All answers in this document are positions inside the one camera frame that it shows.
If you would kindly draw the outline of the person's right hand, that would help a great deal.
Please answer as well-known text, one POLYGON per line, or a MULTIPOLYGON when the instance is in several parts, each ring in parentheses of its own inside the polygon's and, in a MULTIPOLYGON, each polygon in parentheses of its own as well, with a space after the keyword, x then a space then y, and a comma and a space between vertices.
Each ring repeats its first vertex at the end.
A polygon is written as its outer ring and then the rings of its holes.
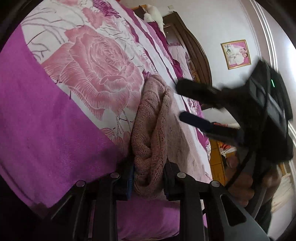
MULTIPOLYGON (((236 156, 230 156, 226 160, 227 168, 225 170, 225 177, 227 182, 233 177, 236 172, 239 160, 236 156)), ((266 204, 272 199, 276 193, 281 182, 281 171, 276 168, 270 170, 262 181, 262 186, 266 187, 266 193, 262 204, 266 204)), ((229 193, 243 206, 246 207, 248 202, 253 198, 254 191, 251 186, 253 183, 252 176, 248 173, 241 172, 239 177, 228 189, 229 193)))

